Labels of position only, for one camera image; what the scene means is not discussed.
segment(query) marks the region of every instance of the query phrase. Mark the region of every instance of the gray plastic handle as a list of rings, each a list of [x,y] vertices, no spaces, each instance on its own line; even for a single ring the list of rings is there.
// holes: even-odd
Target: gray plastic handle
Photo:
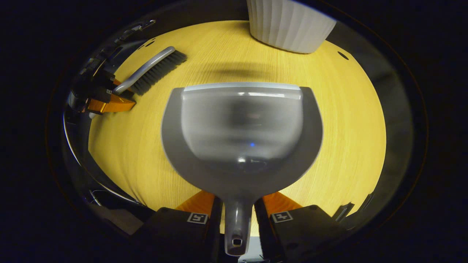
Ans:
[[[229,200],[225,203],[224,250],[228,255],[241,256],[247,253],[253,205],[253,202],[245,199]]]

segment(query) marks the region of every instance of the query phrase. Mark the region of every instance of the wood grain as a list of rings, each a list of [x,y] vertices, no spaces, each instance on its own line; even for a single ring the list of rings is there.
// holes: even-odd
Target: wood grain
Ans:
[[[162,114],[173,88],[226,81],[289,83],[314,91],[324,126],[321,152],[309,171],[281,193],[333,215],[349,202],[355,212],[373,191],[385,157],[385,123],[372,83],[351,54],[326,41],[312,54],[282,51],[255,40],[245,21],[198,24],[150,42],[120,66],[118,80],[170,45],[188,60],[135,96],[132,110],[97,116],[89,134],[89,151],[101,169],[137,200],[154,210],[175,208],[199,191],[166,159]],[[258,236],[255,213],[251,234]]]

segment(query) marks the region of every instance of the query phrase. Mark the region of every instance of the white fluted planter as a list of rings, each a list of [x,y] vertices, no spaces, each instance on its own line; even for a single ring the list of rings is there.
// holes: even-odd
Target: white fluted planter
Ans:
[[[291,0],[247,0],[250,33],[280,49],[312,53],[325,41],[336,20]]]

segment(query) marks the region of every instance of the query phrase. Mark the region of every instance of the black bristles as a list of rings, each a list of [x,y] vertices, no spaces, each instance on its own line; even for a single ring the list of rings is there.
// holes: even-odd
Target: black bristles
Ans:
[[[151,88],[152,85],[157,83],[165,75],[186,60],[187,55],[184,53],[177,50],[172,52],[141,76],[141,78],[131,86],[132,91],[138,95],[143,95]]]

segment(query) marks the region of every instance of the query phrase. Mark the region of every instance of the hanging hole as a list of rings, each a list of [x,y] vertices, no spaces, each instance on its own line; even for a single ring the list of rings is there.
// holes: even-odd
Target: hanging hole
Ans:
[[[242,245],[242,239],[239,239],[239,238],[234,238],[233,239],[233,245],[234,246],[241,246]]]

